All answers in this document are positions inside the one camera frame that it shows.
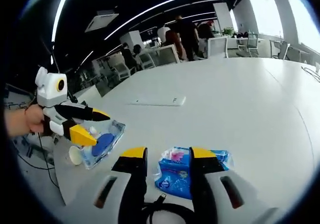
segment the ceiling light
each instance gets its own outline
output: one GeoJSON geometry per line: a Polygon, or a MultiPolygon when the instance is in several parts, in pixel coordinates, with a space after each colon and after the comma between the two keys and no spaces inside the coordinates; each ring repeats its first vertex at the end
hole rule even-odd
{"type": "Polygon", "coordinates": [[[150,28],[150,29],[147,29],[147,30],[143,30],[143,31],[140,32],[140,34],[143,33],[143,32],[145,32],[145,31],[152,30],[152,29],[154,29],[154,28],[156,28],[156,26],[154,26],[154,27],[152,27],[152,28],[150,28]]]}
{"type": "Polygon", "coordinates": [[[198,15],[191,15],[191,16],[188,16],[188,17],[184,17],[183,19],[187,19],[187,18],[191,18],[191,17],[194,17],[194,16],[199,16],[199,15],[208,15],[208,14],[214,14],[215,12],[208,12],[208,13],[203,13],[203,14],[198,14],[198,15]]]}
{"type": "Polygon", "coordinates": [[[168,22],[168,23],[165,23],[164,25],[168,25],[168,24],[171,24],[171,23],[174,23],[174,22],[175,22],[175,20],[170,21],[170,22],[168,22]]]}
{"type": "MultiPolygon", "coordinates": [[[[182,19],[187,19],[187,18],[191,18],[191,17],[194,17],[194,16],[199,16],[199,15],[208,15],[208,14],[214,14],[215,12],[208,12],[208,13],[203,13],[203,14],[198,14],[198,15],[191,15],[191,16],[187,16],[187,17],[184,17],[182,19]]],[[[168,23],[165,23],[164,25],[168,25],[168,24],[171,24],[171,23],[174,23],[175,20],[173,21],[170,21],[168,23]]]]}
{"type": "Polygon", "coordinates": [[[82,63],[80,64],[80,66],[87,60],[87,58],[89,58],[90,55],[92,55],[93,52],[94,52],[94,51],[92,50],[92,51],[90,52],[90,54],[88,54],[88,56],[82,61],[82,63]]]}
{"type": "Polygon", "coordinates": [[[108,54],[110,54],[113,50],[110,50],[108,53],[105,54],[105,56],[107,56],[108,54]]]}
{"type": "Polygon", "coordinates": [[[217,18],[208,18],[208,19],[203,19],[203,20],[215,20],[215,19],[217,19],[217,18]]]}
{"type": "Polygon", "coordinates": [[[180,5],[180,6],[178,6],[178,7],[174,7],[174,8],[172,8],[172,9],[166,10],[166,11],[164,11],[164,13],[169,12],[169,11],[171,11],[171,10],[179,9],[179,8],[182,8],[182,7],[185,7],[185,6],[188,6],[188,5],[192,5],[192,4],[193,4],[193,3],[191,3],[191,4],[186,4],[186,5],[180,5]]]}
{"type": "Polygon", "coordinates": [[[159,14],[153,15],[153,16],[151,16],[150,18],[147,18],[147,19],[141,21],[140,23],[143,23],[143,22],[145,22],[145,21],[147,21],[147,20],[149,20],[149,19],[152,19],[152,18],[155,17],[155,16],[162,15],[162,14],[163,14],[163,13],[159,13],[159,14]]]}
{"type": "Polygon", "coordinates": [[[66,0],[60,0],[58,9],[57,9],[56,14],[55,14],[55,19],[54,19],[55,22],[53,23],[52,38],[51,38],[52,42],[54,42],[55,39],[56,39],[56,35],[55,34],[57,33],[57,27],[58,27],[59,18],[60,18],[62,9],[63,9],[63,7],[65,5],[65,2],[66,2],[66,0]]]}
{"type": "Polygon", "coordinates": [[[107,40],[108,38],[110,38],[115,32],[117,32],[117,31],[118,31],[119,29],[121,29],[123,26],[127,25],[128,23],[130,23],[132,20],[135,20],[136,18],[140,17],[141,15],[144,15],[145,13],[147,13],[147,12],[149,12],[149,11],[151,11],[151,10],[154,10],[154,9],[157,8],[157,7],[160,7],[160,6],[162,6],[162,5],[165,5],[165,4],[167,4],[167,3],[170,3],[170,2],[172,2],[172,1],[175,1],[175,0],[165,1],[165,2],[163,2],[163,3],[161,3],[161,4],[155,5],[155,6],[153,6],[152,8],[147,9],[147,10],[141,12],[140,14],[134,16],[133,18],[129,19],[128,21],[126,21],[126,22],[124,22],[122,25],[120,25],[118,28],[116,28],[113,32],[111,32],[104,40],[107,40]]]}

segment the blue plastic bag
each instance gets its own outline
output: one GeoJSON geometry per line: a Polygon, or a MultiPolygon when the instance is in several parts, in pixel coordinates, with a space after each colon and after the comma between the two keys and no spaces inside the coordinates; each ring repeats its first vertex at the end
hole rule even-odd
{"type": "MultiPolygon", "coordinates": [[[[229,170],[233,166],[230,153],[226,150],[212,150],[224,170],[229,170]]],[[[162,154],[158,162],[158,173],[155,175],[155,185],[161,191],[191,199],[190,194],[190,164],[189,149],[183,147],[173,147],[162,154]]]]}

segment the cable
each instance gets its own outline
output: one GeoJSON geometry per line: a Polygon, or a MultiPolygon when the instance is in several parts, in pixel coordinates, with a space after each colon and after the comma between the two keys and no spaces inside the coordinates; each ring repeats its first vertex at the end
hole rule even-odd
{"type": "Polygon", "coordinates": [[[29,162],[27,162],[19,153],[17,153],[17,155],[21,158],[21,160],[23,160],[25,163],[27,163],[29,166],[31,166],[31,167],[33,167],[35,169],[39,169],[39,170],[52,170],[52,169],[54,169],[54,167],[51,167],[51,168],[47,169],[47,168],[34,166],[34,165],[30,164],[29,162]]]}
{"type": "Polygon", "coordinates": [[[50,174],[48,162],[47,162],[47,160],[46,160],[46,155],[45,155],[45,152],[44,152],[44,149],[43,149],[43,146],[42,146],[42,142],[41,142],[41,138],[40,138],[40,134],[39,134],[39,133],[38,133],[38,137],[39,137],[40,146],[41,146],[41,149],[42,149],[42,154],[43,154],[43,157],[44,157],[44,159],[45,159],[45,161],[46,161],[45,163],[46,163],[46,167],[47,167],[47,170],[48,170],[48,173],[49,173],[49,178],[50,178],[52,184],[55,185],[57,188],[59,188],[59,186],[57,186],[57,184],[55,184],[55,182],[54,182],[54,181],[52,180],[52,178],[51,178],[51,174],[50,174]]]}
{"type": "Polygon", "coordinates": [[[55,56],[55,54],[54,54],[54,49],[52,48],[52,50],[51,50],[51,54],[52,54],[52,58],[53,58],[53,62],[54,62],[54,64],[55,64],[55,66],[56,66],[56,69],[58,70],[58,73],[60,73],[60,69],[59,69],[59,67],[58,67],[58,63],[57,63],[57,61],[55,60],[56,58],[56,56],[55,56]]]}
{"type": "Polygon", "coordinates": [[[14,143],[12,143],[12,144],[13,144],[15,150],[16,150],[16,154],[18,155],[18,157],[20,157],[21,160],[23,160],[23,161],[24,161],[25,163],[27,163],[29,166],[31,166],[31,167],[33,167],[33,168],[35,168],[35,169],[39,169],[39,170],[52,170],[52,169],[54,169],[54,167],[51,167],[51,168],[42,168],[42,167],[38,167],[38,166],[34,166],[34,165],[30,164],[29,162],[27,162],[27,161],[19,154],[19,151],[18,151],[16,145],[15,145],[14,143]]]}
{"type": "Polygon", "coordinates": [[[166,196],[166,194],[161,194],[161,196],[159,196],[159,198],[155,202],[144,204],[144,208],[142,209],[142,221],[146,223],[149,217],[149,223],[153,224],[154,212],[159,210],[166,210],[181,216],[186,222],[186,224],[194,224],[194,212],[182,205],[163,203],[166,196]]]}
{"type": "Polygon", "coordinates": [[[315,72],[315,71],[313,71],[313,70],[311,70],[311,69],[309,69],[309,68],[306,68],[306,67],[302,67],[302,66],[301,66],[301,68],[302,68],[305,72],[307,72],[308,74],[310,74],[312,77],[314,77],[315,80],[317,80],[317,81],[320,83],[320,75],[319,75],[317,72],[315,72]]]}

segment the plastic bag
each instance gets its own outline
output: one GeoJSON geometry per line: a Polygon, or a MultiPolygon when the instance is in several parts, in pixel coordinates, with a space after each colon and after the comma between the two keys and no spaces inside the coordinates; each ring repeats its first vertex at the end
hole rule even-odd
{"type": "Polygon", "coordinates": [[[83,163],[86,169],[92,169],[105,156],[108,156],[125,131],[125,125],[113,120],[107,125],[107,133],[97,133],[95,146],[80,148],[83,163]]]}
{"type": "MultiPolygon", "coordinates": [[[[226,150],[212,150],[224,170],[233,167],[231,154],[226,150]]],[[[191,199],[190,194],[190,164],[189,149],[173,147],[162,153],[158,162],[157,174],[154,175],[154,183],[161,191],[191,199]]]]}

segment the blue object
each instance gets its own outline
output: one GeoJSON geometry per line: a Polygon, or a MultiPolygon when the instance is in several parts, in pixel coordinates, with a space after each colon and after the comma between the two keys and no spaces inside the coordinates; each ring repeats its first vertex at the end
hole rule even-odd
{"type": "MultiPolygon", "coordinates": [[[[165,193],[179,196],[186,199],[192,199],[190,194],[190,164],[189,164],[189,149],[183,147],[174,147],[175,153],[183,152],[180,160],[170,160],[162,158],[159,161],[161,177],[154,183],[157,188],[165,193]]],[[[212,150],[222,165],[224,170],[228,168],[223,162],[227,162],[230,154],[226,150],[212,150]]]]}
{"type": "Polygon", "coordinates": [[[107,133],[100,136],[96,142],[96,145],[92,147],[92,155],[99,156],[103,151],[113,142],[114,135],[107,133]]]}

